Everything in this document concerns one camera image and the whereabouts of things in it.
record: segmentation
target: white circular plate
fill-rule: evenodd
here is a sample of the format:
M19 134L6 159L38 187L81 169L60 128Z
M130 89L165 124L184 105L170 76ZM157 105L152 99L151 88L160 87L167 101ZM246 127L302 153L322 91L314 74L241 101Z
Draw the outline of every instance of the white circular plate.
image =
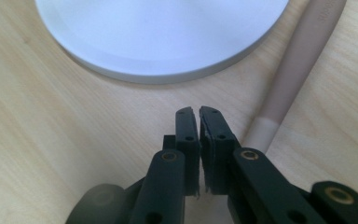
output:
M137 83L187 81L246 56L288 0L35 0L54 38L88 68Z

